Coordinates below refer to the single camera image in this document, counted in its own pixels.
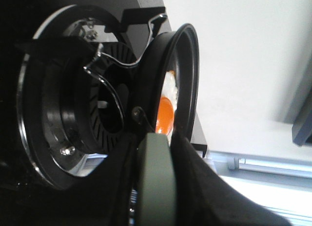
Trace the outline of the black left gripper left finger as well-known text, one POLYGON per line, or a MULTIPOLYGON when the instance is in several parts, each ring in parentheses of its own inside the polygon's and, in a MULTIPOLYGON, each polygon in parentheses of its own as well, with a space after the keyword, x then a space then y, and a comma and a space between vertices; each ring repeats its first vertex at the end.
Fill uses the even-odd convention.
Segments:
POLYGON ((84 181, 81 226, 127 226, 137 138, 121 136, 115 149, 84 181))

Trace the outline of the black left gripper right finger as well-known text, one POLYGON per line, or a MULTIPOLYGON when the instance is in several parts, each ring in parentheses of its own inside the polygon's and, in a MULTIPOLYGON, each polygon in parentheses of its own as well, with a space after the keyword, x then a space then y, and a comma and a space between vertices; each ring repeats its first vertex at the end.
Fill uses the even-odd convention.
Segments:
POLYGON ((290 222, 249 200, 223 181, 174 131, 171 155, 177 189, 178 226, 289 226, 290 222))

